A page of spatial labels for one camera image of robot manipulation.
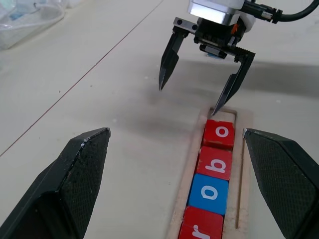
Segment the red letter block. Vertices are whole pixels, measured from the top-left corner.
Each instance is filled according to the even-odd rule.
[[[235,141],[234,124],[231,122],[208,120],[203,144],[208,147],[232,149]]]
[[[223,217],[198,208],[187,207],[179,239],[221,239]]]
[[[232,153],[218,148],[202,147],[196,173],[230,180]]]

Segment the white lettering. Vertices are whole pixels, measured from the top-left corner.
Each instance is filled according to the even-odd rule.
[[[194,237],[200,238],[200,239],[210,239],[210,236],[209,236],[209,235],[200,233],[200,232],[198,231],[198,225],[194,225],[193,228],[194,228],[194,231],[193,231],[193,236],[194,236]]]
[[[226,138],[229,135],[229,130],[226,127],[220,126],[216,128],[216,134],[218,137]]]
[[[208,196],[206,194],[206,191],[211,191],[213,193],[212,196]],[[216,190],[216,188],[212,187],[212,186],[204,186],[202,189],[201,189],[201,195],[203,198],[205,199],[209,199],[209,200],[216,200],[217,197],[218,197],[218,191]]]
[[[217,168],[215,165],[216,164],[220,164],[221,168]],[[215,171],[215,172],[219,172],[219,173],[225,173],[225,169],[226,169],[226,163],[220,159],[214,159],[211,161],[210,163],[211,166],[205,166],[205,168],[207,170],[211,170],[211,171]]]

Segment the blue letter block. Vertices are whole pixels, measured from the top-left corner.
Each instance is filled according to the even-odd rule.
[[[225,215],[227,197],[227,181],[195,174],[188,204],[212,213]]]

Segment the letter block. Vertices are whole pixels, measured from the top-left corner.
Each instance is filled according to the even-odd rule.
[[[232,149],[235,141],[234,124],[231,122],[208,120],[203,144],[208,147]]]
[[[232,153],[218,148],[201,148],[196,173],[230,180]]]
[[[225,215],[227,196],[227,181],[195,174],[188,204],[212,213]]]
[[[202,209],[187,207],[179,239],[221,239],[223,217]]]

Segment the white table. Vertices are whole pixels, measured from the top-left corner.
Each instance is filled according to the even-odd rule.
[[[187,1],[165,0],[120,42],[160,3],[137,2],[89,1],[49,30],[0,53],[0,153],[49,109],[0,157],[0,189],[5,189],[0,223],[70,138],[106,126],[112,137],[86,238],[164,238],[199,111],[215,104],[239,65],[205,57],[190,36],[172,78],[158,92],[160,59],[175,16],[196,18],[186,13]],[[288,0],[265,2],[290,7],[287,12],[305,6],[284,3]],[[228,103],[251,110],[254,128],[295,139],[315,159],[316,19],[314,14],[277,26],[257,22],[241,43],[257,53],[256,61]],[[250,202],[250,238],[282,239],[254,176]]]

